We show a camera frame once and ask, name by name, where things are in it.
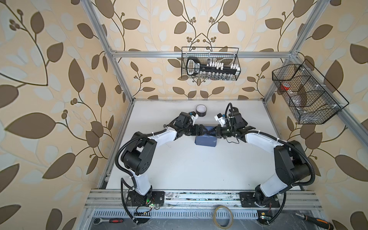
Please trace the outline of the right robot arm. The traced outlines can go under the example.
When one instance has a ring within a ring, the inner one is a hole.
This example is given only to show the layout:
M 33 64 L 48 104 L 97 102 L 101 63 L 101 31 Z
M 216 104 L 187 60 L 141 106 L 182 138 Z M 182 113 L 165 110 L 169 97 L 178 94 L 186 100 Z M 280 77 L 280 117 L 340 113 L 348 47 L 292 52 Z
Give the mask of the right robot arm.
M 258 185 L 252 195 L 242 193 L 241 200 L 260 208 L 271 207 L 272 203 L 276 202 L 278 194 L 285 196 L 293 187 L 314 183 L 315 169 L 299 142 L 287 142 L 256 130 L 248 125 L 237 108 L 231 105 L 226 110 L 229 114 L 216 115 L 215 119 L 219 125 L 205 130 L 205 134 L 218 139 L 234 137 L 274 155 L 275 173 Z

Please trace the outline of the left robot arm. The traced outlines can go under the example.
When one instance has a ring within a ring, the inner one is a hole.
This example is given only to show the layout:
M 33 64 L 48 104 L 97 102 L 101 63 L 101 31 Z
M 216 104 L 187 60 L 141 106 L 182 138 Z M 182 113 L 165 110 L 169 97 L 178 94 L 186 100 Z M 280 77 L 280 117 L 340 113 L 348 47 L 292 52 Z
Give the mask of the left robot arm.
M 133 185 L 129 185 L 124 179 L 120 179 L 120 193 L 122 205 L 130 219 L 140 224 L 140 221 L 127 207 L 126 200 L 132 198 L 137 209 L 141 207 L 152 210 L 156 207 L 152 196 L 152 185 L 145 174 L 150 167 L 153 155 L 157 147 L 175 141 L 182 136 L 203 136 L 208 129 L 196 124 L 195 113 L 182 112 L 170 123 L 163 126 L 163 130 L 144 134 L 136 132 L 132 138 L 118 150 L 115 156 L 115 166 L 118 170 L 129 175 Z

